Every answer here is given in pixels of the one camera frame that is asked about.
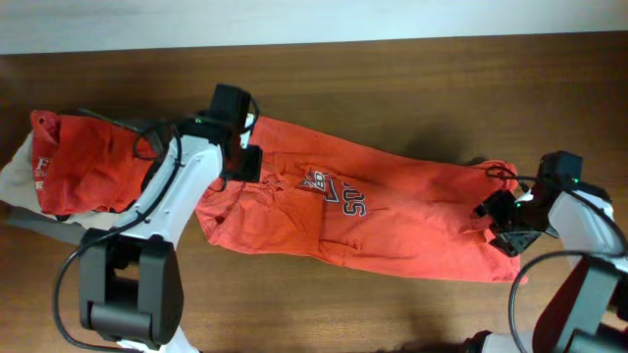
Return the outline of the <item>orange soccer t-shirt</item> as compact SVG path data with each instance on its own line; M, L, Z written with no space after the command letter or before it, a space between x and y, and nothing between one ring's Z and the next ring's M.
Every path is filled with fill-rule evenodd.
M209 243L245 254L312 257L393 277L510 282L520 261L493 246L476 207L513 180L500 160L420 161L261 118L256 183L212 187L195 214Z

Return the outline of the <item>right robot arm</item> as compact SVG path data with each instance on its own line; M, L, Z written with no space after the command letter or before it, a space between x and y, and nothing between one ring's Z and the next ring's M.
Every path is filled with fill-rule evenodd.
M582 180L582 157L557 151L543 156L535 176L490 167L487 177L513 180L522 195L497 191L475 210L491 219L491 244L508 257L523 253L541 235L563 248L529 261L508 297L507 334L481 331L462 345L465 352L627 353L626 329L603 323L611 312L627 319L627 239L613 218L607 192ZM539 316L532 332L518 330L515 304L524 277L543 261L566 258L572 270Z

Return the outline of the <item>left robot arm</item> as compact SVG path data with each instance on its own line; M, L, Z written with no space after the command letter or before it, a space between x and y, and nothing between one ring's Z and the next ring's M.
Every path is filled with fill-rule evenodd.
M208 109L168 123L173 137L139 198L108 230L89 229L79 266L79 320L105 352L192 352L181 327L176 254L187 220L219 180L256 182L262 150L249 144L260 110L246 90L218 84Z

